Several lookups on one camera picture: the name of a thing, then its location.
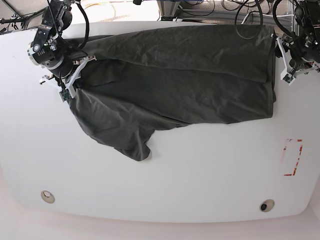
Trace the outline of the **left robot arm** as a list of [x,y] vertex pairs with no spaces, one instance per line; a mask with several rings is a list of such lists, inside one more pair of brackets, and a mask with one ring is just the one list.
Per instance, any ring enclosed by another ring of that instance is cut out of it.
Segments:
[[318,0],[294,1],[293,17],[298,33],[289,31],[278,20],[276,0],[272,17],[283,35],[276,37],[275,55],[283,59],[284,70],[280,78],[291,85],[299,75],[320,71],[320,2]]

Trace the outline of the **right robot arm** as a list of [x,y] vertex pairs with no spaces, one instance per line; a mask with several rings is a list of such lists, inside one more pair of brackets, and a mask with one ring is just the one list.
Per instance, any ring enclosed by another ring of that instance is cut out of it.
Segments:
[[[78,7],[85,20],[84,39],[78,45],[62,37],[73,19],[72,4]],[[81,78],[81,71],[87,63],[96,59],[84,51],[89,33],[89,19],[80,0],[47,1],[41,24],[29,44],[27,54],[36,66],[50,71],[51,75],[44,75],[39,83],[48,83],[57,88],[63,102],[76,96],[75,82]]]

